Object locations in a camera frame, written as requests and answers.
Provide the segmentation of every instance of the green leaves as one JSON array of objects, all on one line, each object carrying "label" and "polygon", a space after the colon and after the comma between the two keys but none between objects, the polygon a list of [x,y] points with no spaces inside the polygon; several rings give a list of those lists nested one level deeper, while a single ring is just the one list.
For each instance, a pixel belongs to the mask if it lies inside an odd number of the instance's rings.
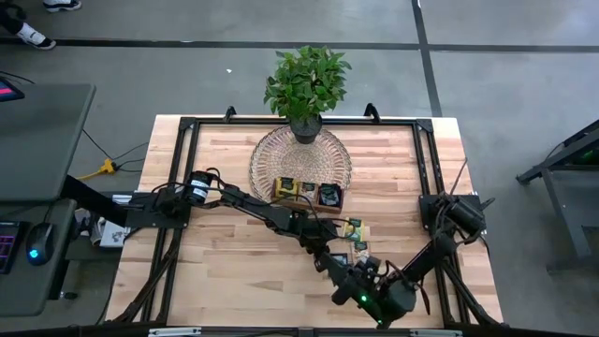
[{"label": "green leaves", "polygon": [[312,98],[312,88],[310,87],[309,83],[306,84],[306,85],[304,85],[304,87],[303,87],[303,95],[306,98]]},{"label": "green leaves", "polygon": [[273,77],[267,77],[264,104],[270,111],[289,119],[305,120],[337,107],[347,93],[344,89],[344,69],[351,66],[342,61],[343,52],[329,48],[304,46],[296,53],[277,51],[279,57]]},{"label": "green leaves", "polygon": [[349,70],[352,69],[352,67],[345,61],[339,61],[339,65],[345,68],[348,68]]}]

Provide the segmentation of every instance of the potted plant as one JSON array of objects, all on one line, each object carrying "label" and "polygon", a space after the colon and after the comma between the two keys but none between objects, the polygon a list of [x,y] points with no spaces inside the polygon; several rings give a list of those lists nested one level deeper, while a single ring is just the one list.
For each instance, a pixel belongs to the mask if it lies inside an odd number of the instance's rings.
[{"label": "potted plant", "polygon": [[343,101],[344,69],[352,67],[341,60],[343,52],[327,47],[304,46],[298,52],[276,52],[282,60],[267,78],[264,104],[270,101],[270,111],[287,118],[298,142],[310,144],[322,128],[320,113]]}]

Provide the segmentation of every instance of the white label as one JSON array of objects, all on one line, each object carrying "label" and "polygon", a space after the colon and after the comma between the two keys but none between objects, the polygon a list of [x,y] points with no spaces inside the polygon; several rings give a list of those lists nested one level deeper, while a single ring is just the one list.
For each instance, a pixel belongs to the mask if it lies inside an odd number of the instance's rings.
[{"label": "white label", "polygon": [[[201,181],[197,181],[197,180],[193,180],[191,181],[191,184],[193,186],[198,186],[198,187],[209,187],[207,184],[201,182]],[[208,196],[208,192],[206,192],[205,190],[199,189],[199,188],[194,188],[194,194],[201,196],[203,198],[205,198],[206,196]]]}]

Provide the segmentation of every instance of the computer mouse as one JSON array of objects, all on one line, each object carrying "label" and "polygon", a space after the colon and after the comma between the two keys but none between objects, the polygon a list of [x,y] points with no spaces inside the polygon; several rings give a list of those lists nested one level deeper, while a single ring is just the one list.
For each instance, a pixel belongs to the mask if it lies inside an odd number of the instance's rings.
[{"label": "computer mouse", "polygon": [[52,258],[54,251],[53,228],[53,224],[43,222],[29,230],[25,243],[25,253],[27,254],[27,260],[32,265],[41,266]]}]

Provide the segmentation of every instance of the black floor stripe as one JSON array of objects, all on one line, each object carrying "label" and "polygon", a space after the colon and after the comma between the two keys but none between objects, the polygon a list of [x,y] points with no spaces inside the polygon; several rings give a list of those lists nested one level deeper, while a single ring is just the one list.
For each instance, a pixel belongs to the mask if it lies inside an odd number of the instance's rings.
[{"label": "black floor stripe", "polygon": [[[117,47],[117,48],[230,48],[230,49],[295,49],[306,45],[328,46],[341,50],[370,51],[417,51],[417,43],[376,42],[260,42],[260,41],[175,41],[175,40],[129,40],[105,38],[57,38],[58,46],[68,47]],[[21,45],[16,37],[0,37],[0,44]]]},{"label": "black floor stripe", "polygon": [[[59,46],[68,47],[116,47],[116,48],[230,48],[230,49],[294,49],[311,45],[329,46],[332,49],[369,51],[419,51],[420,43],[378,42],[262,42],[262,41],[176,41],[132,40],[113,38],[58,38]],[[0,45],[23,45],[16,37],[0,37]],[[546,53],[599,53],[599,46],[556,45],[468,45],[468,44],[422,44],[428,51],[460,52],[546,52]]]},{"label": "black floor stripe", "polygon": [[420,56],[422,58],[422,67],[424,68],[424,81],[427,85],[429,94],[429,102],[431,104],[432,117],[443,117],[441,112],[441,102],[439,101],[439,93],[434,80],[434,72],[432,71],[431,53],[427,48],[429,41],[424,28],[424,19],[422,18],[422,10],[418,0],[412,0],[412,9],[414,11],[414,20],[416,21],[416,32],[418,33],[418,42],[420,43]]},{"label": "black floor stripe", "polygon": [[519,46],[519,45],[460,45],[429,44],[430,51],[463,52],[599,52],[599,46]]}]

